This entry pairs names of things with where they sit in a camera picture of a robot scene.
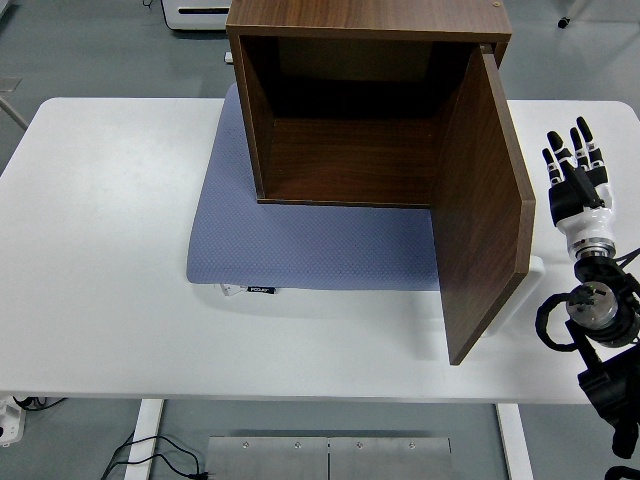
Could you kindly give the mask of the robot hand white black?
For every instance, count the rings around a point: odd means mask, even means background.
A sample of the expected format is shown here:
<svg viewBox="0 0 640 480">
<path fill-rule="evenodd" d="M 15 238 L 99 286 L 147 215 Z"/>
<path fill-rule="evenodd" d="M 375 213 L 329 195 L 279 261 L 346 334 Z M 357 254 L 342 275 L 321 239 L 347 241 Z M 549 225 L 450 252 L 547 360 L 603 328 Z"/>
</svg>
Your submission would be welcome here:
<svg viewBox="0 0 640 480">
<path fill-rule="evenodd" d="M 552 222 L 565 236 L 571 258 L 612 258 L 616 253 L 614 201 L 602 151 L 582 116 L 576 119 L 570 137 L 572 148 L 550 131 L 549 146 L 542 151 L 550 182 Z"/>
</svg>

